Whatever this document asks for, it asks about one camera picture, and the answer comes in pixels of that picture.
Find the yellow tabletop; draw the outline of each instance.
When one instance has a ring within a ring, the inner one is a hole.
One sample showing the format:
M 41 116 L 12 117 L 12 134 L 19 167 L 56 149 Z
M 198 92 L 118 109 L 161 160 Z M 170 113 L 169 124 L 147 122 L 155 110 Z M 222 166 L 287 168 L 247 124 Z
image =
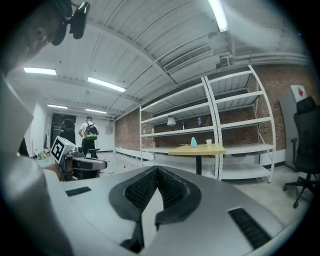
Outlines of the yellow tabletop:
M 221 144 L 200 144 L 196 147 L 191 146 L 180 146 L 172 149 L 168 152 L 168 155 L 176 156 L 212 156 L 212 155 L 223 155 L 226 150 Z

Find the table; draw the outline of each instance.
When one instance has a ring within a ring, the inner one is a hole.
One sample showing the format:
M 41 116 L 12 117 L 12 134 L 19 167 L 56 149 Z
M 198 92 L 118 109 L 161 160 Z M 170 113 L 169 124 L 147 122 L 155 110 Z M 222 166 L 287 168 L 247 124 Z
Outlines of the table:
M 221 144 L 199 144 L 196 147 L 188 145 L 180 146 L 168 152 L 168 155 L 176 156 L 195 156 L 196 174 L 202 175 L 201 156 L 224 155 L 226 150 Z

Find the brick wall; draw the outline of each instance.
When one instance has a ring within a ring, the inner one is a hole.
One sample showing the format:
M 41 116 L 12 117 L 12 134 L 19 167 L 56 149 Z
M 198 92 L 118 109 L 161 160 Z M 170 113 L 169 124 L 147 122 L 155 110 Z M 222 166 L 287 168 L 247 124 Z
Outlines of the brick wall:
M 308 96 L 315 98 L 317 104 L 320 103 L 319 96 L 316 95 L 314 81 L 309 74 L 308 69 L 298 66 L 275 66 L 264 65 L 254 67 L 259 76 L 263 87 L 268 95 L 271 105 L 275 132 L 276 132 L 276 149 L 282 150 L 286 148 L 285 128 L 282 117 L 282 112 L 279 104 L 279 97 L 284 95 L 289 89 L 290 85 L 303 85 Z M 248 85 L 250 91 L 256 90 L 256 80 L 252 78 Z M 257 114 L 259 118 L 267 117 L 268 109 L 263 96 L 259 97 Z M 148 113 L 142 113 L 142 120 L 150 118 Z M 233 123 L 254 119 L 255 113 L 253 108 L 244 108 L 231 111 L 224 111 L 219 113 L 221 124 Z M 203 126 L 211 126 L 212 120 L 210 115 L 201 117 Z M 197 118 L 189 118 L 185 120 L 187 128 L 198 127 Z M 259 125 L 260 133 L 265 140 L 265 143 L 272 144 L 272 130 L 269 123 Z M 147 133 L 151 133 L 151 127 L 146 125 L 144 127 Z M 171 126 L 166 124 L 155 126 L 155 132 L 171 131 Z M 182 129 L 181 122 L 177 122 L 174 126 L 175 130 Z M 189 144 L 191 137 L 195 137 L 198 144 L 205 144 L 206 139 L 214 139 L 213 132 L 203 132 L 195 134 L 175 135 L 155 137 L 154 141 L 156 147 L 178 146 L 179 144 Z M 224 145 L 232 144 L 248 144 L 258 142 L 258 134 L 256 126 L 249 126 L 236 129 L 227 129 L 222 131 L 222 139 Z M 122 147 L 128 150 L 139 150 L 139 110 L 136 110 L 119 121 L 115 122 L 115 146 Z M 152 138 L 147 137 L 143 139 L 145 147 L 152 147 Z

